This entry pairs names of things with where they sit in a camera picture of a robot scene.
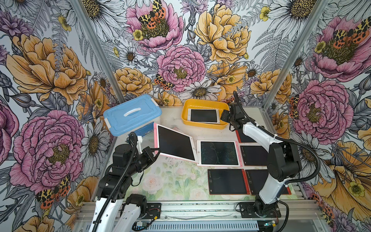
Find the red writing tablet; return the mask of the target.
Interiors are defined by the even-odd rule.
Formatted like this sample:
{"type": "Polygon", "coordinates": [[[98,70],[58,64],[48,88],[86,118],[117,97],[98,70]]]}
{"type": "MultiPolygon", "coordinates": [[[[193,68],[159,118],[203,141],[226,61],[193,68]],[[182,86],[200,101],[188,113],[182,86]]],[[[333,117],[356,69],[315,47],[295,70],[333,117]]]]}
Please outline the red writing tablet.
{"type": "Polygon", "coordinates": [[[245,166],[267,166],[268,152],[261,146],[240,146],[245,166]]]}
{"type": "Polygon", "coordinates": [[[254,139],[252,139],[251,137],[249,136],[246,136],[244,133],[243,133],[243,130],[242,129],[238,129],[236,131],[236,135],[237,135],[237,139],[238,139],[238,142],[239,143],[257,143],[254,139]]]}
{"type": "Polygon", "coordinates": [[[248,195],[243,169],[208,169],[210,195],[248,195]]]}
{"type": "Polygon", "coordinates": [[[245,173],[247,176],[247,182],[249,185],[250,193],[251,195],[255,196],[263,188],[269,172],[267,169],[262,170],[251,169],[245,170],[245,173]]]}

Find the yellow storage tray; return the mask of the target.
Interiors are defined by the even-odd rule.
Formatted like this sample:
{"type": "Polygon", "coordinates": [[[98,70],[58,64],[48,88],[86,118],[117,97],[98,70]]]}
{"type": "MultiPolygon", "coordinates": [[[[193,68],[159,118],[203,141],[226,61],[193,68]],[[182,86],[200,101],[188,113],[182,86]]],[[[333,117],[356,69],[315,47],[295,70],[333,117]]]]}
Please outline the yellow storage tray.
{"type": "Polygon", "coordinates": [[[224,110],[229,111],[229,106],[223,102],[188,99],[185,101],[183,105],[181,119],[183,123],[188,126],[222,130],[226,128],[227,126],[227,123],[223,122],[220,119],[221,114],[223,113],[224,110]],[[205,123],[205,122],[191,121],[192,119],[191,110],[202,110],[202,111],[215,110],[218,121],[217,123],[205,123]]]}

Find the pink white writing tablet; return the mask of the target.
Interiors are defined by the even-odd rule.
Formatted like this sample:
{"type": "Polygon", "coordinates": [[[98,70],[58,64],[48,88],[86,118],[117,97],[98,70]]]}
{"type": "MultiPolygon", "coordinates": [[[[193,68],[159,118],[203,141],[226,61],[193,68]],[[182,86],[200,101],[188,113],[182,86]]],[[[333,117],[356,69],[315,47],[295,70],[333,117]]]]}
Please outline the pink white writing tablet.
{"type": "Polygon", "coordinates": [[[198,140],[198,166],[242,167],[241,153],[236,141],[198,140]]]}

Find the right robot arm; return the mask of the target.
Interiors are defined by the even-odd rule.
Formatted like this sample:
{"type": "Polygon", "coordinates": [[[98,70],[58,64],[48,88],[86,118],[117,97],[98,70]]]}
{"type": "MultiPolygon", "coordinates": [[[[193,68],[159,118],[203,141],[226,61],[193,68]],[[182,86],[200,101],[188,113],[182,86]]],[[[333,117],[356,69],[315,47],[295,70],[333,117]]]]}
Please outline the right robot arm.
{"type": "Polygon", "coordinates": [[[241,129],[244,135],[255,140],[268,153],[269,174],[254,202],[255,213],[262,217],[277,208],[284,187],[301,171],[298,146],[258,125],[238,103],[230,103],[229,109],[221,114],[221,120],[229,123],[232,131],[241,129]]]}

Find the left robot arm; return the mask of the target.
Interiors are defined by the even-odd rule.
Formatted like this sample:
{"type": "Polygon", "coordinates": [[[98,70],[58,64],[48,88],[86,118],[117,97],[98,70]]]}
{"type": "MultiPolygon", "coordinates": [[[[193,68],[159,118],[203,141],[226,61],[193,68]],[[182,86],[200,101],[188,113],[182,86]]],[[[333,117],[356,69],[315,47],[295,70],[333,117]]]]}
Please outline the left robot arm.
{"type": "Polygon", "coordinates": [[[132,176],[147,169],[158,156],[158,148],[145,147],[142,153],[129,144],[115,148],[113,163],[99,181],[95,212],[89,228],[91,232],[111,232],[117,229],[128,232],[135,220],[146,214],[146,197],[132,194],[125,200],[125,195],[132,185],[132,176]]]}

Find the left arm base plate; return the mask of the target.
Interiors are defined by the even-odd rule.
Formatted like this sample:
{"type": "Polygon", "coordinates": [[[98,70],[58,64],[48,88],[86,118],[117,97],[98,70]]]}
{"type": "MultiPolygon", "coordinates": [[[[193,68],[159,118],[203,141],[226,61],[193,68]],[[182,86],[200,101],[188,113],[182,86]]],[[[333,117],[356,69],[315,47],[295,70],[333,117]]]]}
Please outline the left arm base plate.
{"type": "Polygon", "coordinates": [[[139,219],[154,219],[155,217],[160,218],[161,207],[161,203],[147,203],[145,214],[139,219]]]}

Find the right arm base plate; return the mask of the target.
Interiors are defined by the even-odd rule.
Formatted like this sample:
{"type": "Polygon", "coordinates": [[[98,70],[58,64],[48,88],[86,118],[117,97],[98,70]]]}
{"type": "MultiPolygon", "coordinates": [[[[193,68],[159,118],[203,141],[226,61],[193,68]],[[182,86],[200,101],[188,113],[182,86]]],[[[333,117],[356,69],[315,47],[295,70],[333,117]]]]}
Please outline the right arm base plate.
{"type": "Polygon", "coordinates": [[[236,210],[240,212],[242,218],[280,218],[281,212],[277,203],[270,205],[260,201],[240,202],[236,210]]]}

